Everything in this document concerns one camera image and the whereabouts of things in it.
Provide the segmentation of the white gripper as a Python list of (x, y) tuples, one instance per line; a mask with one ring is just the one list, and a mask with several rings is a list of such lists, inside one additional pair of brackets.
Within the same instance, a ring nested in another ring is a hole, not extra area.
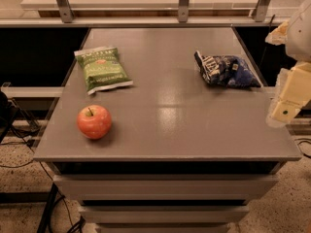
[(291, 19), (270, 32), (265, 42), (286, 44), (286, 54), (298, 61), (290, 70), (281, 69), (266, 117), (269, 126), (283, 127), (311, 101), (311, 0), (304, 0)]

